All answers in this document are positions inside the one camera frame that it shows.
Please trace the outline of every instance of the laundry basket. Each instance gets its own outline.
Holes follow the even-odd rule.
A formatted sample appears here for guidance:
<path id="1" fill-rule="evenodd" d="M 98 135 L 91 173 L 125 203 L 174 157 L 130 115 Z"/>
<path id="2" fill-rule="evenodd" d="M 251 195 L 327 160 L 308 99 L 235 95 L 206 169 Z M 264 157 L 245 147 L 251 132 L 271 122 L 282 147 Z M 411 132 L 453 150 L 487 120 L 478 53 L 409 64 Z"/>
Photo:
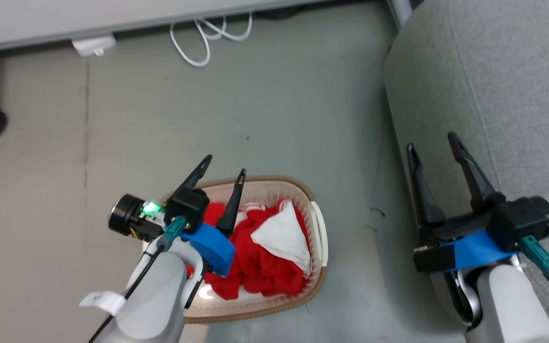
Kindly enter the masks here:
<path id="1" fill-rule="evenodd" d="M 235 179 L 199 184 L 211 202 L 226 204 L 233 192 Z M 308 285 L 296 297 L 247 293 L 242 286 L 238 298 L 223 300 L 203 282 L 196 292 L 192 306 L 185 312 L 186 323 L 239 321 L 273 314 L 301 306 L 321 289 L 327 271 L 327 233 L 319 206 L 311 191 L 301 182 L 287 176 L 248 176 L 244 182 L 240 208 L 248 202 L 275 206 L 281 199 L 291 199 L 302 213 L 311 253 L 311 276 Z"/>

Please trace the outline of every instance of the red clothing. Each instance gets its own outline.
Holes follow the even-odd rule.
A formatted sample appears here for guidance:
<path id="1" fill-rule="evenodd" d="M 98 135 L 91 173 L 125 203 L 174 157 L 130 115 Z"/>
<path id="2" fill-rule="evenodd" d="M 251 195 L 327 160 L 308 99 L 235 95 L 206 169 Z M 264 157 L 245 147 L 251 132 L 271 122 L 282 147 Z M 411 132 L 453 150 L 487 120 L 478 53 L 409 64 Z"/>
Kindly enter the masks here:
<path id="1" fill-rule="evenodd" d="M 205 212 L 204 222 L 215 226 L 224 209 L 222 204 L 210 204 Z M 262 293 L 265 297 L 281 293 L 296 296 L 306 287 L 308 280 L 295 263 L 272 255 L 251 239 L 251 233 L 277 213 L 278 205 L 266 208 L 265 211 L 248 211 L 247 219 L 237 225 L 230 236 L 236 252 L 228 276 L 220 278 L 213 273 L 207 273 L 204 278 L 220 297 L 226 300 L 238 298 L 238 288 L 241 285 L 247 292 Z M 305 222 L 297 209 L 296 217 L 307 238 Z"/>

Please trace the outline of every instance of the gray fabric upholstery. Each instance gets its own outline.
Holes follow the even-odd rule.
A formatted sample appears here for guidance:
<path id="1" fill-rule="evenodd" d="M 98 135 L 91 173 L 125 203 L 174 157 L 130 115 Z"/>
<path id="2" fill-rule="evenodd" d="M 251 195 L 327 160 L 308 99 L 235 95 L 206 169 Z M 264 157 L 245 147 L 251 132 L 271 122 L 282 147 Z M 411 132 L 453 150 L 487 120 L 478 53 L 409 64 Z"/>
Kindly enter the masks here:
<path id="1" fill-rule="evenodd" d="M 448 131 L 508 198 L 549 200 L 549 1 L 427 0 L 396 38 L 384 79 L 403 158 L 416 144 L 447 215 L 470 211 Z M 549 283 L 528 264 L 549 315 Z"/>

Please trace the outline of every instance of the brown basket rim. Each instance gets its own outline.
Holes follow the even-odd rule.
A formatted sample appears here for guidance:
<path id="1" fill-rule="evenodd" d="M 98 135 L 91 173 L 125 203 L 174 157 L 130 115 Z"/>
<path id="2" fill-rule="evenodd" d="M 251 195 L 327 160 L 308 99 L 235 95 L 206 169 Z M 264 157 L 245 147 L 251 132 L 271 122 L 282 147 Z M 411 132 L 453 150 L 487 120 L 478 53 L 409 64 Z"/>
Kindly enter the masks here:
<path id="1" fill-rule="evenodd" d="M 209 187 L 215 187 L 218 185 L 232 184 L 235 182 L 236 182 L 235 178 L 229 178 L 229 179 L 223 179 L 223 180 L 215 180 L 214 182 L 201 183 L 201 184 L 198 184 L 197 187 L 209 188 Z M 315 200 L 315 196 L 313 195 L 309 187 L 307 187 L 305 184 L 303 184 L 299 180 L 296 180 L 295 178 L 291 178 L 290 176 L 284 176 L 284 175 L 247 176 L 244 182 L 287 182 L 301 189 L 302 192 L 306 195 L 306 197 L 311 202 L 314 202 Z M 168 197 L 170 197 L 170 195 L 171 194 L 169 193 L 166 196 L 166 198 L 161 200 L 161 203 L 164 202 Z M 312 298 L 314 298 L 316 294 L 319 293 L 319 291 L 321 290 L 321 287 L 323 286 L 323 283 L 325 282 L 326 274 L 327 274 L 327 267 L 322 267 L 319 273 L 319 278 L 316 281 L 316 284 L 314 288 L 310 291 L 310 293 L 308 293 L 303 298 L 296 299 L 290 303 L 275 306 L 273 308 L 268 308 L 266 310 L 252 311 L 247 313 L 239 313 L 239 314 L 231 314 L 231 315 L 216 315 L 213 317 L 185 317 L 185 323 L 205 324 L 205 323 L 242 321 L 243 319 L 262 317 L 264 315 L 291 310 L 292 308 L 302 306 L 303 304 L 306 304 L 307 302 L 311 301 Z"/>

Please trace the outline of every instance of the gray floor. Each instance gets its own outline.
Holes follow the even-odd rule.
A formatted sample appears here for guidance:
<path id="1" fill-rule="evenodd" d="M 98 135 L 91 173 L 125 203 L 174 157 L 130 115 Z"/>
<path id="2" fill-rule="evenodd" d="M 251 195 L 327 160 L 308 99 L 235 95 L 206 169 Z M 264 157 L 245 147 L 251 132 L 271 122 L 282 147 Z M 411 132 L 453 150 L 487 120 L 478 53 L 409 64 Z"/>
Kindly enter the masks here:
<path id="1" fill-rule="evenodd" d="M 233 25 L 241 31 L 244 24 Z M 306 306 L 188 325 L 185 342 L 457 342 L 412 265 L 415 234 L 384 102 L 395 26 L 385 2 L 256 21 L 187 65 L 167 33 L 0 58 L 0 342 L 86 341 L 91 291 L 122 287 L 140 243 L 107 229 L 123 193 L 159 198 L 204 155 L 206 179 L 287 174 L 305 182 L 329 235 L 329 271 Z M 200 38 L 178 40 L 196 57 Z M 380 208 L 383 217 L 371 208 Z"/>

